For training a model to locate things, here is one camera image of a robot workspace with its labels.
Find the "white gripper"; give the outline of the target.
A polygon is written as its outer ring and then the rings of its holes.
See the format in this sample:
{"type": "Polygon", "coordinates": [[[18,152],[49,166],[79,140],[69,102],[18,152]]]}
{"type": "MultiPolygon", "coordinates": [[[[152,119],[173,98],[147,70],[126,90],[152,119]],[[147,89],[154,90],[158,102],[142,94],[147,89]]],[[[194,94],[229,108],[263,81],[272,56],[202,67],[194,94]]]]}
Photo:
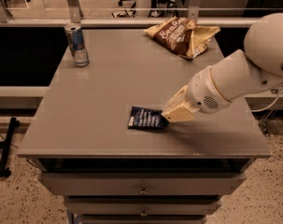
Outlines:
{"type": "Polygon", "coordinates": [[[198,111],[206,114],[219,112],[232,102],[218,91],[208,66],[195,74],[187,86],[183,86],[164,106],[162,116],[169,122],[194,119],[198,111]]]}

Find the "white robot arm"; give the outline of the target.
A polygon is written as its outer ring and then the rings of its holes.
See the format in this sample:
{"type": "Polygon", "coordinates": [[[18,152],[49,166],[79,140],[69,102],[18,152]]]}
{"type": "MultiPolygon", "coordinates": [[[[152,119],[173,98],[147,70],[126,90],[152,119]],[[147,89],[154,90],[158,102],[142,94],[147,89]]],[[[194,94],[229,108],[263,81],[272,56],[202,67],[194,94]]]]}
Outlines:
{"type": "Polygon", "coordinates": [[[196,112],[213,114],[248,94],[283,86],[283,13],[254,22],[244,48],[209,65],[182,87],[165,105],[169,122],[194,119],[196,112]]]}

